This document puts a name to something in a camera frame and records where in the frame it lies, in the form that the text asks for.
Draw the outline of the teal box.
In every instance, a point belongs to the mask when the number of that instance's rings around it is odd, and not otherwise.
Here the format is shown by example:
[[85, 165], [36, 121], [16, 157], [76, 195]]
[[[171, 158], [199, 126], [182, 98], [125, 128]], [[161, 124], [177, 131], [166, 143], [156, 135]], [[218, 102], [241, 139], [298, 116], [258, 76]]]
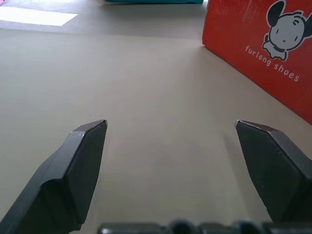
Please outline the teal box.
[[105, 0], [114, 3], [130, 4], [202, 4], [205, 0]]

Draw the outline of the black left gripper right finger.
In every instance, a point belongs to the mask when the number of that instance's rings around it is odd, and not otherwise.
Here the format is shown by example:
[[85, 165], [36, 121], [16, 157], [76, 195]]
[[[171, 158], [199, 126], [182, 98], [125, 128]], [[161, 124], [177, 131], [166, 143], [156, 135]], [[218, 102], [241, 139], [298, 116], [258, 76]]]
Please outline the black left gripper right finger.
[[312, 160], [282, 131], [238, 120], [248, 173], [273, 222], [312, 222]]

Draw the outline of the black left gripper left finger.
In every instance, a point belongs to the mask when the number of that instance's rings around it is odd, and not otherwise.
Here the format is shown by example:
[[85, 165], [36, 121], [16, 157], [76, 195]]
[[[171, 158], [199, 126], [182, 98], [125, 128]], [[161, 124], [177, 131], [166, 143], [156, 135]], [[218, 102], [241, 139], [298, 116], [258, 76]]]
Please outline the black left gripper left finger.
[[74, 129], [30, 178], [0, 221], [0, 234], [79, 231], [97, 184], [106, 131], [106, 120]]

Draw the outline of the red shoe box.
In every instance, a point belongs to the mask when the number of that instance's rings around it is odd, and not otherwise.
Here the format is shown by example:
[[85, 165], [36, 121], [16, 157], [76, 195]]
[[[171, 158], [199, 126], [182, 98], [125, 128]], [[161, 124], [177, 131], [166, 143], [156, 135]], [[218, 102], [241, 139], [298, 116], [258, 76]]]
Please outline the red shoe box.
[[312, 0], [209, 0], [202, 42], [312, 124]]

